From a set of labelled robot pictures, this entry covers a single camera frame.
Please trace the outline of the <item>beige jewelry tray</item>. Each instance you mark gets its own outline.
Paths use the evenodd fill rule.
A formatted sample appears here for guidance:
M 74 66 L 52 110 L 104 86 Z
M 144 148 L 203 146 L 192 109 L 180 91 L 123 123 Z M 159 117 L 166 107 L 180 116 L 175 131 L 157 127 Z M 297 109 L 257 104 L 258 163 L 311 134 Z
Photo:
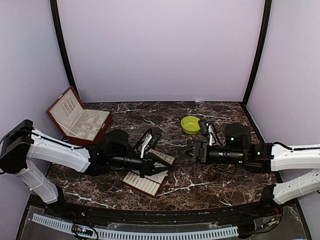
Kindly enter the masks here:
M 167 155 L 165 153 L 149 150 L 148 153 L 152 153 L 162 160 L 166 161 L 171 166 L 175 162 L 175 157 Z M 128 187 L 140 191 L 150 197 L 155 197 L 162 186 L 165 178 L 168 176 L 168 170 L 162 171 L 160 173 L 145 177 L 140 177 L 139 171 L 133 170 L 129 171 L 126 176 L 122 179 L 122 182 Z

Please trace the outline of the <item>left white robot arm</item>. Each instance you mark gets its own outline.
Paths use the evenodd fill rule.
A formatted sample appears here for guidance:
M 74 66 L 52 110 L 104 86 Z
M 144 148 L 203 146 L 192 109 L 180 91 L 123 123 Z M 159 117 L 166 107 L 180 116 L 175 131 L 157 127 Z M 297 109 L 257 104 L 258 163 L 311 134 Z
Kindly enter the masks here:
M 2 174 L 18 177 L 35 192 L 60 218 L 71 213 L 62 189 L 50 182 L 33 163 L 44 160 L 68 167 L 88 176 L 100 176 L 118 167 L 139 172 L 141 177 L 153 176 L 171 168 L 171 163 L 150 152 L 162 134 L 148 129 L 135 146 L 122 129 L 106 133 L 98 145 L 76 146 L 50 137 L 33 127 L 31 120 L 23 120 L 0 140 L 0 169 Z

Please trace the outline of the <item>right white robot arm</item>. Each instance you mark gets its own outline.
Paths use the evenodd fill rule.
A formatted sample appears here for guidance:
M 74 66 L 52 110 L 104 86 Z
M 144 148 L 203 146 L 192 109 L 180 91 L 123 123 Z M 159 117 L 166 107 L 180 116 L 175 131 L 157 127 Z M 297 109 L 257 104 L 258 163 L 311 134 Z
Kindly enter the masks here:
M 292 169 L 309 169 L 302 176 L 283 183 L 266 186 L 255 213 L 266 217 L 275 205 L 319 191 L 320 146 L 287 146 L 281 142 L 251 142 L 251 131 L 240 123 L 227 124 L 224 128 L 225 145 L 214 145 L 216 133 L 212 124 L 199 121 L 200 131 L 207 141 L 195 141 L 177 150 L 177 153 L 192 163 L 206 165 L 234 165 L 245 170 L 263 174 Z

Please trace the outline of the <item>brown wooden jewelry box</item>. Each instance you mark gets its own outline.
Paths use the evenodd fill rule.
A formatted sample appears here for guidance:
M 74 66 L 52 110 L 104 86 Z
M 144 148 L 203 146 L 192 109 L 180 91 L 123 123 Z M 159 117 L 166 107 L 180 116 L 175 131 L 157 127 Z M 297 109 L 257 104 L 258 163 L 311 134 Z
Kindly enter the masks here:
M 78 146 L 99 144 L 113 121 L 109 111 L 86 109 L 72 86 L 46 113 L 63 136 Z

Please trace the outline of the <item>green plastic bowl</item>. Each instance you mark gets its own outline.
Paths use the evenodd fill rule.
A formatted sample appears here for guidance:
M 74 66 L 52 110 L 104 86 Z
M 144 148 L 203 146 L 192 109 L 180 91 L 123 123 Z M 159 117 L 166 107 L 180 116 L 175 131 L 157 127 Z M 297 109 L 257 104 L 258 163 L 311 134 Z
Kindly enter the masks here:
M 195 135 L 200 131 L 199 118 L 195 116 L 186 116 L 181 121 L 181 127 L 184 133 Z

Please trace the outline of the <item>black front rail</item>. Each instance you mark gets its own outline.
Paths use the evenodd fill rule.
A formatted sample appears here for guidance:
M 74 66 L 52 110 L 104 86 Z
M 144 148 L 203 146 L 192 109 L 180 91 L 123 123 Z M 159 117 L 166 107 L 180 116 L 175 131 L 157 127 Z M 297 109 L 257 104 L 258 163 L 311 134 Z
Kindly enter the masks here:
M 137 225 L 188 225 L 219 223 L 251 225 L 255 220 L 283 213 L 283 206 L 271 199 L 220 208 L 183 211 L 142 211 L 92 207 L 57 201 L 46 206 L 58 217 L 74 220 L 81 224 L 107 225 L 110 223 Z

